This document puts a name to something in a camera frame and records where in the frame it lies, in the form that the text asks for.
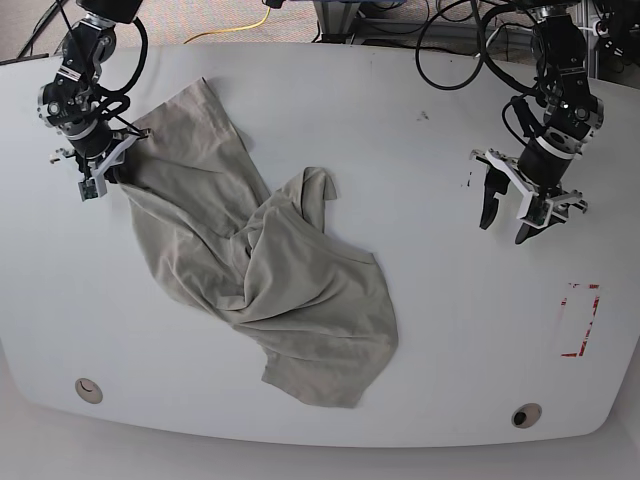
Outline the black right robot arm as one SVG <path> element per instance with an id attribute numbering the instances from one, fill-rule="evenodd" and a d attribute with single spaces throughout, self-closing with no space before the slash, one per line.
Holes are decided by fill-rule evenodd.
<path id="1" fill-rule="evenodd" d="M 67 25 L 62 44 L 62 61 L 52 82 L 38 97 L 38 113 L 45 125 L 70 143 L 59 154 L 75 161 L 82 175 L 78 183 L 81 199 L 91 200 L 107 193 L 114 182 L 113 171 L 126 159 L 126 151 L 150 131 L 121 118 L 129 109 L 129 92 L 146 64 L 149 41 L 138 17 L 140 1 L 79 1 L 86 15 Z M 110 90 L 99 83 L 102 64 L 114 53 L 118 24 L 132 24 L 141 38 L 138 63 L 124 86 Z"/>

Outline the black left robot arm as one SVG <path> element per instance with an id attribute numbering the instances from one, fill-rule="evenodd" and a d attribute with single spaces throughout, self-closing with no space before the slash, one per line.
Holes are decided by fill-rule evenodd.
<path id="1" fill-rule="evenodd" d="M 478 25 L 481 57 L 518 93 L 506 106 L 518 119 L 522 129 L 518 138 L 524 146 L 517 158 L 493 149 L 475 155 L 487 167 L 479 226 L 486 230 L 492 225 L 500 196 L 515 186 L 522 196 L 516 215 L 520 223 L 516 244 L 566 223 L 571 209 L 588 209 L 582 192 L 565 190 L 562 178 L 601 128 L 604 104 L 590 91 L 584 66 L 587 43 L 568 11 L 571 5 L 569 1 L 509 1 L 491 8 Z M 485 51 L 487 25 L 511 12 L 532 18 L 536 77 L 531 87 L 502 71 Z"/>

